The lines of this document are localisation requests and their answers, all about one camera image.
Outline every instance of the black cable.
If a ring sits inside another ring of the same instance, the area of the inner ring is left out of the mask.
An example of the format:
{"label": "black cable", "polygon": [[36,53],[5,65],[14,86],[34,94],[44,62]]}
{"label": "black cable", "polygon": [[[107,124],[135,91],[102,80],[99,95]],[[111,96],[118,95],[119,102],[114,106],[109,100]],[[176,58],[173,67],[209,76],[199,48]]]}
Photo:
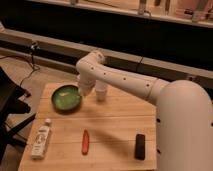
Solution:
{"label": "black cable", "polygon": [[24,83],[24,81],[25,81],[26,79],[30,78],[30,77],[32,76],[32,74],[33,74],[35,71],[40,70],[40,67],[39,67],[38,65],[35,64],[33,52],[30,53],[30,56],[31,56],[31,62],[28,61],[26,58],[24,58],[24,57],[22,57],[22,56],[18,56],[18,55],[17,55],[17,56],[16,56],[16,55],[9,55],[9,56],[0,57],[0,60],[1,60],[1,59],[5,59],[5,58],[18,58],[18,59],[24,60],[25,62],[28,63],[28,65],[30,66],[30,68],[32,69],[32,71],[28,74],[28,76],[24,77],[24,78],[21,80],[21,82],[20,82],[20,84],[19,84],[20,87],[22,87],[22,84]]}
{"label": "black cable", "polygon": [[8,56],[0,57],[0,60],[1,60],[1,59],[6,59],[6,58],[17,58],[17,59],[21,59],[21,60],[27,62],[28,65],[30,66],[30,68],[33,69],[33,65],[30,63],[30,61],[28,61],[26,58],[24,58],[24,57],[22,57],[22,56],[18,56],[18,55],[8,55]]}
{"label": "black cable", "polygon": [[144,57],[142,56],[140,62],[138,62],[137,66],[136,66],[136,69],[135,69],[135,72],[136,72],[136,73],[138,73],[138,68],[139,68],[139,66],[142,64],[143,59],[144,59]]}

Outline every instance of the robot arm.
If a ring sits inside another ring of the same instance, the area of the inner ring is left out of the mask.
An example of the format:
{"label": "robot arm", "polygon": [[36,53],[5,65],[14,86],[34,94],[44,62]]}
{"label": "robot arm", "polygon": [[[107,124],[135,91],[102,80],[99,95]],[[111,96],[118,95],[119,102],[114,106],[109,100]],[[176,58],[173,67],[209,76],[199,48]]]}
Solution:
{"label": "robot arm", "polygon": [[100,80],[155,105],[159,93],[168,84],[167,81],[155,77],[109,68],[104,63],[105,57],[97,50],[78,61],[76,66],[80,73],[79,92],[83,96],[89,94],[96,80]]}
{"label": "robot arm", "polygon": [[87,95],[96,79],[156,105],[158,171],[213,170],[213,108],[198,84],[168,83],[154,77],[104,66],[105,57],[92,51],[79,60],[79,91]]}

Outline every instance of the white bottle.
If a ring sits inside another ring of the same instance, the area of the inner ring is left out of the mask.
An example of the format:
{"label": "white bottle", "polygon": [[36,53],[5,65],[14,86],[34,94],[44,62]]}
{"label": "white bottle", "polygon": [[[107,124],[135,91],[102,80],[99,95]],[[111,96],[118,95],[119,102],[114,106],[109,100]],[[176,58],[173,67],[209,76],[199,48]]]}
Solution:
{"label": "white bottle", "polygon": [[45,151],[48,144],[48,138],[50,135],[51,120],[46,119],[44,125],[42,125],[37,133],[33,148],[31,151],[31,158],[42,159],[44,158]]}

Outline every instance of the chair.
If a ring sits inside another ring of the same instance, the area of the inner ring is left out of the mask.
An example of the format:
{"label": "chair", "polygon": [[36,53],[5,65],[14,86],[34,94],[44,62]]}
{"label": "chair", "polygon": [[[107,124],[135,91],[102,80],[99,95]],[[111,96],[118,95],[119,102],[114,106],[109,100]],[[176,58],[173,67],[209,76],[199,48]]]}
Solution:
{"label": "chair", "polygon": [[0,163],[8,144],[25,147],[26,142],[14,138],[21,129],[29,124],[35,115],[22,121],[20,124],[7,130],[5,122],[11,113],[29,113],[30,107],[18,98],[25,94],[25,90],[16,85],[0,67]]}

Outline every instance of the bottle cap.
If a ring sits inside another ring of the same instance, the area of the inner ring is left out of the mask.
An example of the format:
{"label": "bottle cap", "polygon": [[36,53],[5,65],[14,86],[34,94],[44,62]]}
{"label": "bottle cap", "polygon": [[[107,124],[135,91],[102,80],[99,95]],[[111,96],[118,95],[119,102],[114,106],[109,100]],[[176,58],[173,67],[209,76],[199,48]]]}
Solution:
{"label": "bottle cap", "polygon": [[51,119],[50,118],[45,119],[45,125],[50,126],[50,124],[51,124]]}

